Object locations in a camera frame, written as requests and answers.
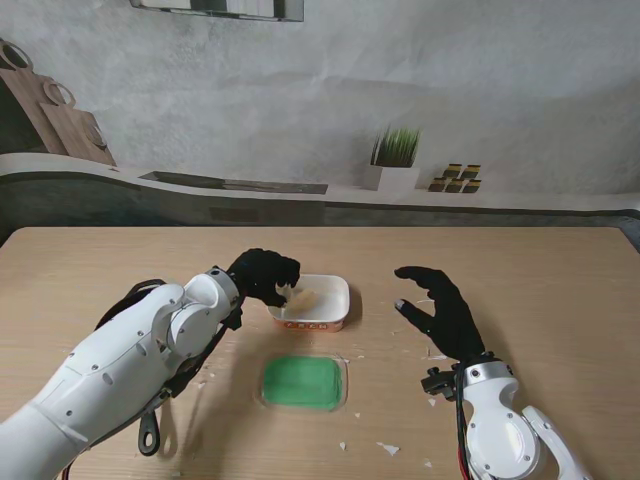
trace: gray wall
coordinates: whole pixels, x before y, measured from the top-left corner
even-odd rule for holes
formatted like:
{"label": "gray wall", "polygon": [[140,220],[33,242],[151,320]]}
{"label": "gray wall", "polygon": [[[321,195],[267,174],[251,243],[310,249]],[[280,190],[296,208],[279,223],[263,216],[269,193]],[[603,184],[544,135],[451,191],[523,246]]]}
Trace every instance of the gray wall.
{"label": "gray wall", "polygon": [[121,166],[358,184],[387,124],[423,183],[640,191],[638,0],[307,0],[302,24],[7,0],[0,36],[96,114]]}
{"label": "gray wall", "polygon": [[0,175],[0,246],[47,226],[614,227],[640,252],[640,212],[524,211],[190,195],[97,175]]}

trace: white planter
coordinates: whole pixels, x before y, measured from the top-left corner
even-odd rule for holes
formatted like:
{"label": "white planter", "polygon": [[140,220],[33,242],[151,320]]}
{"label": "white planter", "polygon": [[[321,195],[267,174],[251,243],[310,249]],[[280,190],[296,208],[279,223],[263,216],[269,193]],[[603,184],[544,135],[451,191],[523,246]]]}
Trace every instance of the white planter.
{"label": "white planter", "polygon": [[364,188],[385,193],[410,193],[416,188],[420,169],[367,165]]}

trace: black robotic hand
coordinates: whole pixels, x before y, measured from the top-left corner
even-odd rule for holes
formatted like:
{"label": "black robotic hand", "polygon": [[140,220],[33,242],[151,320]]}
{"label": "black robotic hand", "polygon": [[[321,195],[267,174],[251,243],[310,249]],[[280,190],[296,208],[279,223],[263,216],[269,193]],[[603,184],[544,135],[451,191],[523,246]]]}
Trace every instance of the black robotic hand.
{"label": "black robotic hand", "polygon": [[397,300],[396,309],[413,326],[428,335],[447,357],[465,360],[484,352],[480,333],[460,290],[441,270],[424,267],[402,267],[395,271],[398,278],[408,278],[428,289],[434,301],[434,316],[423,312],[406,300]]}
{"label": "black robotic hand", "polygon": [[281,307],[287,299],[276,292],[276,284],[295,287],[300,279],[300,262],[270,250],[252,248],[240,255],[227,273],[242,294]]}

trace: green sponge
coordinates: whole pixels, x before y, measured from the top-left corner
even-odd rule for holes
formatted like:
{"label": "green sponge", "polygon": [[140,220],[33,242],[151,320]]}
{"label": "green sponge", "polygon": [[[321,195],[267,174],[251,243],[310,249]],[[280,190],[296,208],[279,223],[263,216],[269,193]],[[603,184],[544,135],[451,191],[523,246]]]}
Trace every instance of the green sponge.
{"label": "green sponge", "polygon": [[333,410],[342,399],[342,371],[327,357],[280,357],[264,371],[262,394],[275,405]]}

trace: plastic container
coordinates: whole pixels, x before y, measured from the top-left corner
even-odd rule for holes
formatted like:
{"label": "plastic container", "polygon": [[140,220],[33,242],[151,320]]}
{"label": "plastic container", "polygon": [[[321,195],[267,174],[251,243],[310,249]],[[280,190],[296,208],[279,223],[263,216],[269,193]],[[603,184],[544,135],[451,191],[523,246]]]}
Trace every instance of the plastic container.
{"label": "plastic container", "polygon": [[[341,387],[341,393],[342,396],[340,398],[340,401],[338,402],[338,404],[332,409],[332,410],[321,410],[321,409],[315,409],[315,408],[306,408],[306,407],[298,407],[298,406],[288,406],[288,405],[278,405],[278,404],[273,404],[270,403],[264,396],[264,392],[263,392],[263,387],[264,387],[264,373],[265,370],[267,368],[267,365],[269,365],[270,362],[272,362],[273,360],[279,358],[279,357],[284,357],[284,356],[302,356],[302,357],[323,357],[323,358],[330,358],[332,359],[334,362],[336,362],[336,365],[340,368],[340,377],[341,377],[341,383],[342,383],[342,387]],[[348,374],[348,369],[347,369],[347,362],[345,361],[344,358],[342,358],[340,355],[338,354],[332,354],[332,353],[318,353],[318,352],[314,352],[314,353],[307,353],[307,352],[287,352],[287,353],[273,353],[268,355],[267,357],[265,357],[261,368],[259,369],[259,376],[257,377],[257,381],[256,381],[256,388],[254,390],[254,398],[255,400],[260,403],[263,407],[266,407],[270,410],[275,410],[278,412],[287,412],[287,413],[311,413],[311,414],[323,414],[323,413],[330,413],[330,412],[335,412],[336,410],[339,410],[340,408],[342,408],[344,406],[344,404],[347,401],[347,396],[348,396],[348,392],[349,392],[349,374]]]}
{"label": "plastic container", "polygon": [[342,329],[349,313],[349,284],[335,275],[301,275],[296,289],[316,293],[316,303],[308,310],[287,311],[267,307],[276,323],[283,328],[301,331],[335,333]]}

